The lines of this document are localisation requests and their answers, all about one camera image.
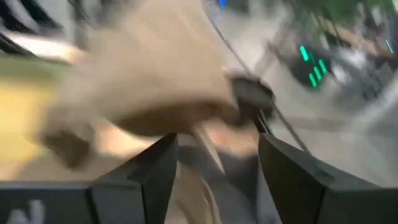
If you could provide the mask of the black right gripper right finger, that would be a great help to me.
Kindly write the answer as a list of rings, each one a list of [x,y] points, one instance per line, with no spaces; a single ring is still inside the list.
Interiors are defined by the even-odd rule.
[[[262,134],[259,160],[283,223],[397,224],[397,188],[383,188]]]

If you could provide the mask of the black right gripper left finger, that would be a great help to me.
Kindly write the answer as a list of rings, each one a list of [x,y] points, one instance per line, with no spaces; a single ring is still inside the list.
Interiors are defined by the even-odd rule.
[[[168,134],[90,187],[99,224],[163,224],[177,169],[177,135]]]

